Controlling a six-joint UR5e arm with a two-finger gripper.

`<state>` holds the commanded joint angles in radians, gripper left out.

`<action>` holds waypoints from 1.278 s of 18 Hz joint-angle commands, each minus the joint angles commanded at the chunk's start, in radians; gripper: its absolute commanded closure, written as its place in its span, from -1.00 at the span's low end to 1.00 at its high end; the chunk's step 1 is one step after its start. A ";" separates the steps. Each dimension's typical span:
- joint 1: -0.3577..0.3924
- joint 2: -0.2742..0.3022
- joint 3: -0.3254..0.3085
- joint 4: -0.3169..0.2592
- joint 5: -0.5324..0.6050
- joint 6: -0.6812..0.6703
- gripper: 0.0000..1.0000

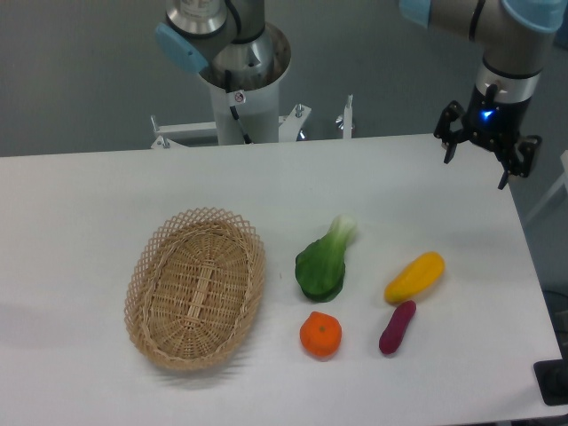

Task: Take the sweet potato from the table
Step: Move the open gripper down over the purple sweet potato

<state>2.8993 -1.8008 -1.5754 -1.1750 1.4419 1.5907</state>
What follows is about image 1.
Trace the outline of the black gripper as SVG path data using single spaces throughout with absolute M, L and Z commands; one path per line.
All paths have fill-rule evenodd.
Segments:
M 459 102 L 451 101 L 440 114 L 433 132 L 446 151 L 444 164 L 454 158 L 457 146 L 467 140 L 496 153 L 503 167 L 500 190 L 511 176 L 528 178 L 542 144 L 539 135 L 520 135 L 530 100 L 510 100 L 494 82 L 484 83 L 481 91 L 473 90 L 466 113 Z

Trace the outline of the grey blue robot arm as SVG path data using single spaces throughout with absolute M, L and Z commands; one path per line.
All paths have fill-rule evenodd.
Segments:
M 484 48 L 469 105 L 450 103 L 434 136 L 454 157 L 465 141 L 492 152 L 503 177 L 527 177 L 541 139 L 520 126 L 562 26 L 564 1 L 402 1 L 408 20 L 442 28 Z M 286 37 L 261 1 L 169 1 L 155 31 L 165 56 L 208 86 L 222 145 L 293 141 L 308 112 L 286 121 L 279 84 L 291 58 Z

